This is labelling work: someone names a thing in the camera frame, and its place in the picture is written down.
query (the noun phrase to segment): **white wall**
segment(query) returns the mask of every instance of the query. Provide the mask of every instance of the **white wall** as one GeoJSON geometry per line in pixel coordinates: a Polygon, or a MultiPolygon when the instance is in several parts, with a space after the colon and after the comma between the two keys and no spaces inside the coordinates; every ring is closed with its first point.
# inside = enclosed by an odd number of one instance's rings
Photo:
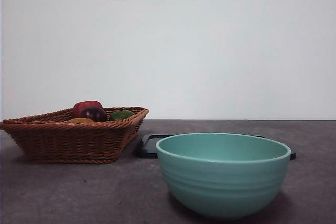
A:
{"type": "Polygon", "coordinates": [[[335,0],[2,0],[2,119],[336,119],[335,0]]]}

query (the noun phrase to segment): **wicker basket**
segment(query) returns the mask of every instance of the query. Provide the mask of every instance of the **wicker basket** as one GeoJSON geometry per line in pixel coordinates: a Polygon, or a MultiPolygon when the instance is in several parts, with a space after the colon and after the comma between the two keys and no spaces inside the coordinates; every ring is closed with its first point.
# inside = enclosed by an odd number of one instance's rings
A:
{"type": "Polygon", "coordinates": [[[109,116],[116,110],[134,115],[112,122],[73,123],[72,109],[3,120],[7,132],[31,163],[107,164],[116,161],[124,147],[138,135],[149,112],[140,107],[104,108],[109,116]]]}

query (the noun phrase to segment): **lime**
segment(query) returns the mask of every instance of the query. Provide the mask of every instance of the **lime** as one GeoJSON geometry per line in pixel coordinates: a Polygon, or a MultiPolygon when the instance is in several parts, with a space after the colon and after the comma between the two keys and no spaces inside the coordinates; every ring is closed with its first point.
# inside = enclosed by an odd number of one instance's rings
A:
{"type": "Polygon", "coordinates": [[[134,115],[134,113],[130,110],[117,110],[117,111],[114,111],[110,115],[109,121],[126,119],[126,118],[129,118],[132,115],[134,115]]]}

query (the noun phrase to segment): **teal bowl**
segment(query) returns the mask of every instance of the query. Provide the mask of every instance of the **teal bowl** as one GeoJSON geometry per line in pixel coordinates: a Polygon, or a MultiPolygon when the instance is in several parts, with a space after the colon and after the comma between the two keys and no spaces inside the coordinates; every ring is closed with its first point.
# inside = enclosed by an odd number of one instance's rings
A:
{"type": "Polygon", "coordinates": [[[266,207],[280,191],[290,158],[285,144],[225,133],[170,136],[156,148],[174,197],[200,215],[226,220],[266,207]]]}

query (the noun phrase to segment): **table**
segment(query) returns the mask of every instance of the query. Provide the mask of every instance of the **table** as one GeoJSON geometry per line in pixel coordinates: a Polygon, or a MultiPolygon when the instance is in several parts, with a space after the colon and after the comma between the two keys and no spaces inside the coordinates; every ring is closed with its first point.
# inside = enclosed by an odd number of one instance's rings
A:
{"type": "Polygon", "coordinates": [[[180,204],[157,159],[134,149],[146,134],[261,135],[297,150],[282,190],[260,212],[232,223],[336,223],[336,121],[144,120],[112,164],[30,164],[1,132],[1,224],[220,223],[180,204]]]}

